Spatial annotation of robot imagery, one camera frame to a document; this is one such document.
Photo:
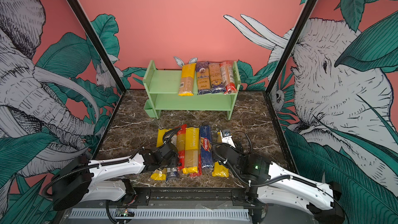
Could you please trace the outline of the blue-ended chinese label spaghetti bag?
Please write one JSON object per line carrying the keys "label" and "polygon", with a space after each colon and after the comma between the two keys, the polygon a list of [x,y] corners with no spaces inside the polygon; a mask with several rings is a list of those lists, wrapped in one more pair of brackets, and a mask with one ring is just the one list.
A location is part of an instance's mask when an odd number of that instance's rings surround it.
{"label": "blue-ended chinese label spaghetti bag", "polygon": [[223,85],[222,74],[219,63],[209,63],[209,77],[211,93],[224,93],[226,91]]}

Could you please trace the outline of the yellow-top spaghetti bag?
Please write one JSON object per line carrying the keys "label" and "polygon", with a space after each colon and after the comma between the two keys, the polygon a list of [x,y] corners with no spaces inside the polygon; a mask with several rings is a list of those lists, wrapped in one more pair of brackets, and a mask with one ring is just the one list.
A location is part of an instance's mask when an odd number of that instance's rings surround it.
{"label": "yellow-top spaghetti bag", "polygon": [[195,63],[184,65],[182,67],[178,92],[179,96],[193,96],[195,70]]}

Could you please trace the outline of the red-ended spaghetti bag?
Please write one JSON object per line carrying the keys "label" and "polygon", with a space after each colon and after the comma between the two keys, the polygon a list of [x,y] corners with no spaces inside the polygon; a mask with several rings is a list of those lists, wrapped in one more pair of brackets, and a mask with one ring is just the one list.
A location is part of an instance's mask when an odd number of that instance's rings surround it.
{"label": "red-ended spaghetti bag", "polygon": [[220,70],[221,70],[222,82],[226,89],[224,94],[236,93],[237,89],[235,86],[233,62],[232,61],[222,62],[220,65]]}

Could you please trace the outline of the ankara blue yellow spaghetti bag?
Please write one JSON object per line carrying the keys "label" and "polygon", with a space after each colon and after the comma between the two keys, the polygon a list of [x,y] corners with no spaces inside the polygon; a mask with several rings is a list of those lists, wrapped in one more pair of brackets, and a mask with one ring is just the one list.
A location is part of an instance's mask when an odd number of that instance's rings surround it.
{"label": "ankara blue yellow spaghetti bag", "polygon": [[198,62],[196,64],[198,95],[211,93],[209,62]]}

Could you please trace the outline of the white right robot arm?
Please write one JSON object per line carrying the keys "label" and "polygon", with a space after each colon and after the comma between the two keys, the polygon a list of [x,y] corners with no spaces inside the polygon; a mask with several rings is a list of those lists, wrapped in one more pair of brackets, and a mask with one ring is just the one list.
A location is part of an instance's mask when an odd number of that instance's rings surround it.
{"label": "white right robot arm", "polygon": [[342,224],[348,216],[339,203],[342,187],[314,181],[280,167],[268,158],[243,153],[226,143],[212,148],[215,162],[248,187],[249,203],[278,204],[302,210],[320,224]]}

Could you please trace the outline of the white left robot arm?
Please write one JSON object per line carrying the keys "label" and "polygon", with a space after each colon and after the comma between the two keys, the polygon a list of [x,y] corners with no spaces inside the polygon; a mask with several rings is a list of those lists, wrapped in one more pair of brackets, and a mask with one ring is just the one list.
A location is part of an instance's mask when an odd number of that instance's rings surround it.
{"label": "white left robot arm", "polygon": [[52,199],[55,211],[95,200],[123,200],[124,204],[130,204],[135,198],[131,184],[125,179],[113,181],[113,178],[174,167],[177,160],[178,150],[172,143],[156,149],[140,148],[133,155],[117,159],[89,160],[82,155],[51,179],[43,188],[42,196]]}

